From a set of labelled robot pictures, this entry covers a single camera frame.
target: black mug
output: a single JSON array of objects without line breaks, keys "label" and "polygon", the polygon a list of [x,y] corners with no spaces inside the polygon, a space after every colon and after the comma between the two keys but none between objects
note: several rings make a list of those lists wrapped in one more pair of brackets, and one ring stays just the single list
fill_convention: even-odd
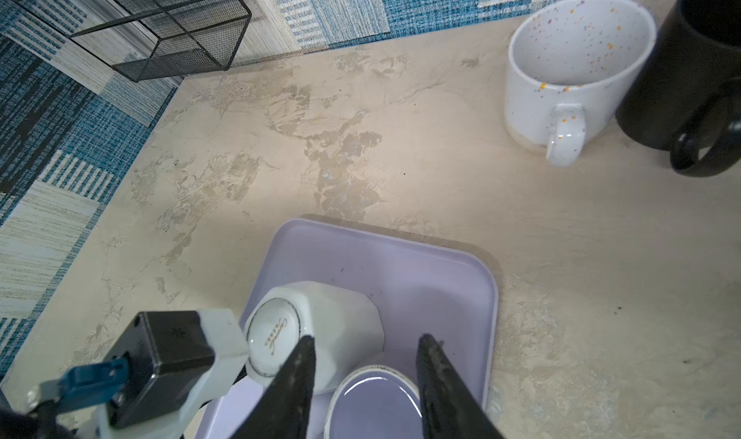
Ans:
[{"label": "black mug", "polygon": [[741,0],[677,0],[615,115],[633,140],[670,150],[682,175],[741,159]]}]

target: white mug handle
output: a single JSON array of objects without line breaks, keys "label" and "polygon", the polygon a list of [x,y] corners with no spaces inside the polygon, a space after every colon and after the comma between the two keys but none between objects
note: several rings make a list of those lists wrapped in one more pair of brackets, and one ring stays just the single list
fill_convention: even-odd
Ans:
[{"label": "white mug handle", "polygon": [[553,108],[551,119],[553,124],[548,134],[545,159],[553,166],[570,166],[584,147],[587,131],[584,107],[578,104],[558,105]]}]

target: purple tray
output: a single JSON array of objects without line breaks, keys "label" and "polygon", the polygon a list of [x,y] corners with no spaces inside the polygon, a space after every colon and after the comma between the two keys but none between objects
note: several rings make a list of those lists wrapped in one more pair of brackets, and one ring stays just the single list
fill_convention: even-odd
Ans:
[{"label": "purple tray", "polygon": [[[245,325],[269,289],[302,280],[368,296],[381,315],[384,350],[414,354],[423,333],[443,341],[471,394],[486,406],[499,293],[481,260],[455,249],[294,219],[273,237],[239,324]],[[261,393],[249,378],[237,383],[206,408],[196,439],[227,439]],[[321,437],[331,397],[312,399],[309,439]]]}]

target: mug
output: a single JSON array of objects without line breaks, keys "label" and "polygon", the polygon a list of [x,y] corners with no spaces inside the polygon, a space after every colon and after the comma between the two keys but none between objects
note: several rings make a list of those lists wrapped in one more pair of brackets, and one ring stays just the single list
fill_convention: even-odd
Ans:
[{"label": "mug", "polygon": [[631,0],[561,0],[515,31],[505,90],[507,130],[570,166],[605,128],[656,42],[656,23]]},{"label": "mug", "polygon": [[314,336],[314,394],[337,388],[384,342],[378,309],[366,295],[316,281],[276,286],[245,324],[247,376],[269,386],[305,334]]},{"label": "mug", "polygon": [[353,370],[332,395],[324,439],[422,439],[413,351],[384,351]]},{"label": "mug", "polygon": [[671,150],[682,175],[717,175],[741,158],[740,12],[741,0],[677,0],[616,112],[630,138]]}]

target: beige marbled countertop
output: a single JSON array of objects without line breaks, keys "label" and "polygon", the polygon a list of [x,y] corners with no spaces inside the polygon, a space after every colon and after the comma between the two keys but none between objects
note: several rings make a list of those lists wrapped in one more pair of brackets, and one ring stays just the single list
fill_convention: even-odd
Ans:
[{"label": "beige marbled countertop", "polygon": [[614,124],[567,169],[518,147],[519,22],[188,78],[5,378],[11,403],[140,310],[239,315],[273,232],[312,214],[488,264],[487,413],[509,439],[738,437],[741,166],[681,177]]}]

